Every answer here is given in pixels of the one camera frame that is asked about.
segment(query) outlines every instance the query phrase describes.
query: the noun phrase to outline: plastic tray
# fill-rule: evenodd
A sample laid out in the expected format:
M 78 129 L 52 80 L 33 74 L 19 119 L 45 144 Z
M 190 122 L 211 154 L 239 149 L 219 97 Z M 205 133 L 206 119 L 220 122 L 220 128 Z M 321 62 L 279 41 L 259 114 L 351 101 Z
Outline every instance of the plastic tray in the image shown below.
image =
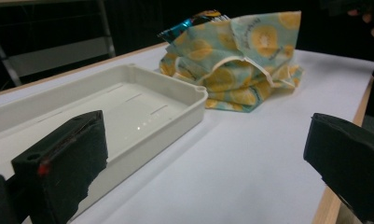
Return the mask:
M 126 64 L 0 105 L 0 174 L 70 118 L 103 110 L 108 164 L 77 216 L 198 124 L 206 99 L 204 87 Z

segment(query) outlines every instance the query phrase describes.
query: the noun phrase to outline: white tray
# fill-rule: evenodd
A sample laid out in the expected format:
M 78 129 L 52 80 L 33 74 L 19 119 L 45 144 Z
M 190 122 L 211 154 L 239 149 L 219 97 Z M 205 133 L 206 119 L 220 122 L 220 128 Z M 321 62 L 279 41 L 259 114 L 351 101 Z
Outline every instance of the white tray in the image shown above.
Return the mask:
M 70 118 L 103 110 L 108 164 L 77 216 L 198 124 L 206 99 L 204 87 L 126 64 L 0 105 L 0 174 Z

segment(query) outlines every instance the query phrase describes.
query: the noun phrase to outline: white tabletop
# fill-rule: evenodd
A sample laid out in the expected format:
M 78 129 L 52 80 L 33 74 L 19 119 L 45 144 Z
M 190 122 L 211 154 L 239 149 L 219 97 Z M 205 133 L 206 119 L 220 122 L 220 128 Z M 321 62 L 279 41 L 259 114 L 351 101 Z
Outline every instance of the white tabletop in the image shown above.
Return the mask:
M 164 53 L 111 63 L 157 70 Z M 311 223 L 325 189 L 303 160 L 311 116 L 352 121 L 374 63 L 301 50 L 295 60 L 305 73 L 293 93 L 277 92 L 251 113 L 206 110 L 201 123 L 72 223 Z M 0 104 L 81 76 L 0 95 Z

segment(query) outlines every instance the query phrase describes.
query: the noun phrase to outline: lemon print bag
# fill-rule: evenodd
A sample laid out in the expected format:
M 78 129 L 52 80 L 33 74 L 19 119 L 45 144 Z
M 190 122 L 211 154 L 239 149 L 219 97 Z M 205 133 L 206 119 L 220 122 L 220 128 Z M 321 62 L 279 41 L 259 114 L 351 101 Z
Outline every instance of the lemon print bag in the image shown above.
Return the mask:
M 298 86 L 292 64 L 300 11 L 248 15 L 189 27 L 167 48 L 160 72 L 204 86 L 206 108 L 251 112 L 276 89 Z

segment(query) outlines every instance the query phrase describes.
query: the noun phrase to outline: dark background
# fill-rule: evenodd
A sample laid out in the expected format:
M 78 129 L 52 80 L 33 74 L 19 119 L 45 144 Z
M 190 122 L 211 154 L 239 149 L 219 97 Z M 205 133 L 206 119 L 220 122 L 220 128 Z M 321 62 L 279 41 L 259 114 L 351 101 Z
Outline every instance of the dark background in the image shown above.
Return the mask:
M 157 34 L 186 18 L 217 9 L 231 18 L 287 10 L 301 10 L 297 49 L 323 52 L 374 62 L 373 24 L 360 17 L 329 16 L 319 0 L 194 1 L 105 0 L 116 54 L 163 42 Z M 0 7 L 0 42 L 7 55 L 60 46 L 103 35 L 100 11 L 95 1 Z M 42 77 L 107 59 L 106 55 L 24 77 L 28 83 Z M 0 60 L 0 91 L 12 88 Z M 374 85 L 367 114 L 374 117 Z

